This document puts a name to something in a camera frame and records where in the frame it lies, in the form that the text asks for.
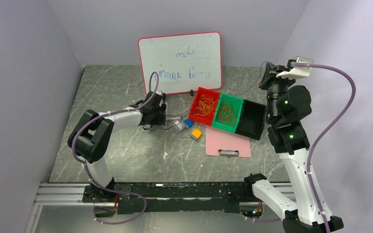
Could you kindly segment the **black plastic bin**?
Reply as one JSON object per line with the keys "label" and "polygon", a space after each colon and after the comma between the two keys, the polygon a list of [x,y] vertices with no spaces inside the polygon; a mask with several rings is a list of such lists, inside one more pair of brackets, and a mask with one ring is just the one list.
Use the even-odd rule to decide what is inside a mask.
{"label": "black plastic bin", "polygon": [[265,126],[266,110],[264,104],[244,100],[235,133],[259,140]]}

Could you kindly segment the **green plastic bin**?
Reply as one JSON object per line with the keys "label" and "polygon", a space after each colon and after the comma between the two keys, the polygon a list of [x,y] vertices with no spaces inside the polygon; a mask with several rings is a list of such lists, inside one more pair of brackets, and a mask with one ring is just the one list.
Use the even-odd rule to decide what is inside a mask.
{"label": "green plastic bin", "polygon": [[235,133],[244,99],[221,93],[212,127]]}

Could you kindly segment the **red plastic bin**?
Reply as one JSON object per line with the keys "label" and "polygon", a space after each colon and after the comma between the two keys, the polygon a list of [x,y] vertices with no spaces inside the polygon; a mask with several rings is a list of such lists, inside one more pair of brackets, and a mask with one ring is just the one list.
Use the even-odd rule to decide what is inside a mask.
{"label": "red plastic bin", "polygon": [[211,126],[220,95],[218,91],[199,87],[190,107],[188,119]]}

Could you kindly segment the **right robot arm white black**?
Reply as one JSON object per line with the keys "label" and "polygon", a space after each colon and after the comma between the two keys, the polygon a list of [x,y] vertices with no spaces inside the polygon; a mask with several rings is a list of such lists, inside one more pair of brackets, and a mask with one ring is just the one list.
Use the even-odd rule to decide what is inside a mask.
{"label": "right robot arm white black", "polygon": [[259,199],[282,221],[287,233],[331,233],[344,227],[342,218],[328,208],[309,154],[310,143],[301,120],[311,114],[311,96],[296,79],[308,77],[291,63],[285,66],[267,62],[259,88],[267,92],[266,123],[268,137],[285,166],[295,200],[275,188],[262,174],[245,178],[243,196]]}

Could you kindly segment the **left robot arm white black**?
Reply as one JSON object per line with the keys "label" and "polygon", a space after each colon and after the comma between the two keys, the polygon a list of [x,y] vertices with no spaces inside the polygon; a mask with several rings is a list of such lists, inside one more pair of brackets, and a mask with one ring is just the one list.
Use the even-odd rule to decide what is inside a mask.
{"label": "left robot arm white black", "polygon": [[87,110],[68,138],[75,160],[86,169],[96,196],[104,202],[113,199],[115,181],[104,155],[111,135],[130,126],[162,126],[166,123],[166,94],[150,91],[144,100],[112,113]]}

